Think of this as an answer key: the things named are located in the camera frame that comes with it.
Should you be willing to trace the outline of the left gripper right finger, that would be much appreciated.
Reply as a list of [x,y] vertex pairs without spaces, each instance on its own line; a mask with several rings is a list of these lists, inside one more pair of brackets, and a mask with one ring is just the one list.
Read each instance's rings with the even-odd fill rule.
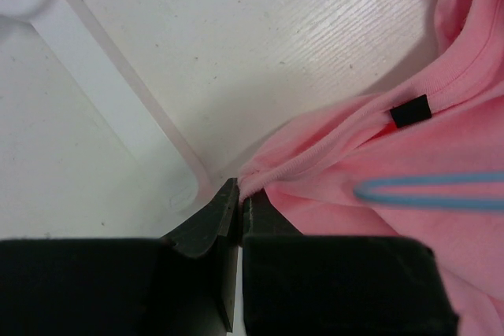
[[242,240],[251,238],[292,238],[302,233],[272,204],[265,190],[243,203]]

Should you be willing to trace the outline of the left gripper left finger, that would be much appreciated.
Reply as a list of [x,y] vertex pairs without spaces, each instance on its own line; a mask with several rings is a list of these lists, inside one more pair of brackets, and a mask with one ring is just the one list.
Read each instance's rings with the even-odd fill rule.
[[238,203],[237,179],[230,178],[208,204],[161,239],[178,254],[191,259],[204,257],[219,237],[227,238],[236,231]]

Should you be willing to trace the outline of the blue wire hanger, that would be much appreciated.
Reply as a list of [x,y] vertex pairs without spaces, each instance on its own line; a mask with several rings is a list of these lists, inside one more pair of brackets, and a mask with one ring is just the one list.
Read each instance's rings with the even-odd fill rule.
[[378,205],[392,205],[410,208],[461,210],[464,212],[503,213],[501,198],[460,198],[442,197],[433,194],[393,194],[387,188],[415,186],[453,186],[461,184],[503,183],[503,172],[470,172],[441,175],[410,175],[370,179],[358,183],[353,188],[356,198]]

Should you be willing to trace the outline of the pink t shirt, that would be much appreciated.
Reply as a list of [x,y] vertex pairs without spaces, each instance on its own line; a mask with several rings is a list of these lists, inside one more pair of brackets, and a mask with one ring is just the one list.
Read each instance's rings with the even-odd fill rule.
[[438,0],[439,56],[381,94],[292,120],[243,166],[243,198],[264,190],[305,234],[406,236],[430,247],[461,335],[503,332],[503,218],[426,209],[500,200],[503,0]]

